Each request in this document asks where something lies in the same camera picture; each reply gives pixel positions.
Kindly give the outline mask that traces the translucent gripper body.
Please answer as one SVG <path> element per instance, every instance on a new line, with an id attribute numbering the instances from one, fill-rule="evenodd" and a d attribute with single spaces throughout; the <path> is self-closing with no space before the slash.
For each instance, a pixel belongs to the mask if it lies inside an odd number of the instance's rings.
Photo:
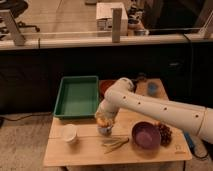
<path id="1" fill-rule="evenodd" d="M 109 126 L 113 126 L 115 123 L 115 115 L 111 113 L 102 113 L 102 112 L 96 112 L 95 113 L 95 119 L 97 123 L 97 119 L 101 118 L 108 122 Z"/>

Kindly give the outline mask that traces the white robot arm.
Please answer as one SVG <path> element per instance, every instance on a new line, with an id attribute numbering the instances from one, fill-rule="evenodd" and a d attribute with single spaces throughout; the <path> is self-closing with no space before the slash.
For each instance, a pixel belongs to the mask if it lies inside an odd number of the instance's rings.
<path id="1" fill-rule="evenodd" d="M 112 126 L 120 108 L 144 114 L 213 144 L 213 109 L 135 94 L 133 82 L 122 77 L 104 93 L 95 119 L 100 127 Z"/>

